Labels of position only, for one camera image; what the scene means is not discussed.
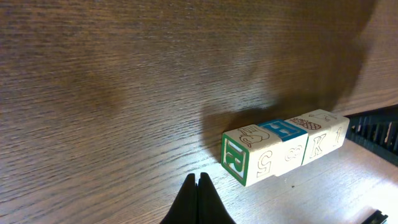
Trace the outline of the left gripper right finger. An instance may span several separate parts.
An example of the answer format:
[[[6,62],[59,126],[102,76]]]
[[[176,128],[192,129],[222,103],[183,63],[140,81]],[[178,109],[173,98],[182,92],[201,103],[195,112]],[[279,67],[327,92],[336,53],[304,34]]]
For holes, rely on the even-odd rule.
[[[224,207],[210,176],[202,172],[197,184],[197,223],[235,224]]]

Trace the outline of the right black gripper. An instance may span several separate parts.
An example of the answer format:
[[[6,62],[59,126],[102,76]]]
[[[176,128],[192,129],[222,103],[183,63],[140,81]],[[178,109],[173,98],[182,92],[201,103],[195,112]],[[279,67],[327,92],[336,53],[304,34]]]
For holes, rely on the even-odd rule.
[[[397,166],[397,107],[348,115],[346,139]],[[376,210],[361,224],[386,224],[388,215]]]

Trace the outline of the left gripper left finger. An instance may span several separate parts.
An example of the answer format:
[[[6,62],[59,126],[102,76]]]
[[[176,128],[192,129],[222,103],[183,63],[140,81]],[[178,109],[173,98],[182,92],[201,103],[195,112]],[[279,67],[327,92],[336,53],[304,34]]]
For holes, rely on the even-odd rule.
[[[195,174],[188,174],[170,210],[160,224],[196,224],[197,185]]]

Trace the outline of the wooden block red letter side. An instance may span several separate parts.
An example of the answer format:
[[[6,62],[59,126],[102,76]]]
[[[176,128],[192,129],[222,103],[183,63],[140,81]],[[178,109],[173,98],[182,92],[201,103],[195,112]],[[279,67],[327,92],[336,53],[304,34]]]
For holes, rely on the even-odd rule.
[[[221,165],[243,186],[274,175],[278,135],[251,124],[223,133],[221,144]]]

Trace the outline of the wooden block red trim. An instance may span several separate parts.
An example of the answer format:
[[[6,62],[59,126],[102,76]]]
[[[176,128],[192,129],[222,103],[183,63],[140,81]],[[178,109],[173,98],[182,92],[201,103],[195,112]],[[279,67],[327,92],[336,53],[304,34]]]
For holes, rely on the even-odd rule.
[[[328,141],[326,153],[334,151],[343,145],[349,126],[348,118],[321,109],[309,112],[308,116],[330,127],[330,131],[326,136]]]

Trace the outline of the wooden block pineapple K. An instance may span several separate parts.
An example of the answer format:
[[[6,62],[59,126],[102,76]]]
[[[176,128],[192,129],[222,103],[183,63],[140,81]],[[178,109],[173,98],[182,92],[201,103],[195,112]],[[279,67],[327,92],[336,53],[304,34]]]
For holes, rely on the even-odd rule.
[[[307,145],[302,161],[303,166],[324,155],[324,144],[330,130],[330,126],[325,121],[303,114],[287,119],[287,122],[298,126],[308,133]]]

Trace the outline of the wooden block blue H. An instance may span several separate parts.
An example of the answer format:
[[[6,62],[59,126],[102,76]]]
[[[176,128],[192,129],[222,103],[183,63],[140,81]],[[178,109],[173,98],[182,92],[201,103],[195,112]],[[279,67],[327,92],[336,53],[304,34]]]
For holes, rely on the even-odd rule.
[[[272,171],[275,176],[302,165],[308,141],[308,133],[304,129],[281,119],[261,123],[259,126],[276,134],[282,141],[276,147],[277,157],[274,159],[275,169]]]

